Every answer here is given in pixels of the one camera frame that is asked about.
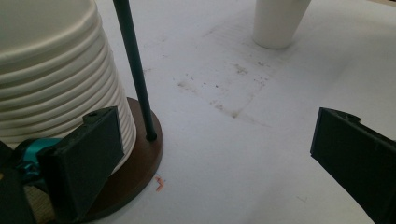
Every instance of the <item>metal rod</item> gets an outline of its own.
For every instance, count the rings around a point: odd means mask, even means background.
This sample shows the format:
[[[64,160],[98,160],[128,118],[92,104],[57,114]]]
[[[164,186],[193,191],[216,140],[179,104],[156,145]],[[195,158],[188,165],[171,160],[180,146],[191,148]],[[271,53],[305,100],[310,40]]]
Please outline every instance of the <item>metal rod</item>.
[[[140,61],[139,48],[137,46],[136,34],[134,33],[134,21],[132,20],[129,0],[113,0],[117,11],[122,39],[128,56],[129,66],[134,78],[137,99],[142,110],[143,121],[146,127],[146,138],[151,142],[157,139],[152,122],[151,109],[149,106],[149,96],[146,89],[146,82],[143,74],[142,62]]]

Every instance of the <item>round base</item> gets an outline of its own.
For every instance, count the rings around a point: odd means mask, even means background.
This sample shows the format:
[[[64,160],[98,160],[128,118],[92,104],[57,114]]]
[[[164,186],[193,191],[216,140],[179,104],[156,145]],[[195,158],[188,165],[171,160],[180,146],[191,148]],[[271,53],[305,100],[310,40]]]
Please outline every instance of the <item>round base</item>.
[[[136,125],[136,142],[129,159],[106,182],[83,221],[106,217],[135,198],[154,177],[163,156],[163,131],[157,116],[151,113],[157,139],[146,140],[145,124],[139,103],[128,98]]]

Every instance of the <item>table surface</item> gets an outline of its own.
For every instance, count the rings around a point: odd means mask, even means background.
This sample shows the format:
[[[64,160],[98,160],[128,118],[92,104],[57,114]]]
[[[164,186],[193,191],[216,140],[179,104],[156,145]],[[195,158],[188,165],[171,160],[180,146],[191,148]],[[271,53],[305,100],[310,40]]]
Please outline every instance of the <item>table surface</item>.
[[[96,2],[135,98],[112,1]],[[309,149],[321,106],[395,139],[395,7],[314,0],[291,46],[271,50],[251,38],[254,0],[131,4],[163,188],[153,179],[94,223],[373,223]]]

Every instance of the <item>brown wooden base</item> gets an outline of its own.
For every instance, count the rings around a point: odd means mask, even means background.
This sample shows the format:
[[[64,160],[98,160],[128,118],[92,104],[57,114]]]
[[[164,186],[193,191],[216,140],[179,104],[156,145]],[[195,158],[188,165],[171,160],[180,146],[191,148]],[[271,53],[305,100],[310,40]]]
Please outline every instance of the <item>brown wooden base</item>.
[[[154,177],[163,156],[163,131],[157,116],[152,119],[157,133],[153,142],[146,140],[145,124],[139,103],[128,98],[136,125],[136,142],[129,159],[113,174],[103,187],[84,221],[106,217],[135,198]]]

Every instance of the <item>stack of white cups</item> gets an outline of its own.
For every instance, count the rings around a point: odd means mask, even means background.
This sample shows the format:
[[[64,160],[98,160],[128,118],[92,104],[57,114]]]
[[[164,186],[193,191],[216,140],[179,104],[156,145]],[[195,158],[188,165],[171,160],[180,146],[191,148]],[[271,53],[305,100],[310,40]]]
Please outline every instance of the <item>stack of white cups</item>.
[[[0,3],[0,140],[65,137],[82,116],[117,105],[124,158],[134,119],[94,1]]]

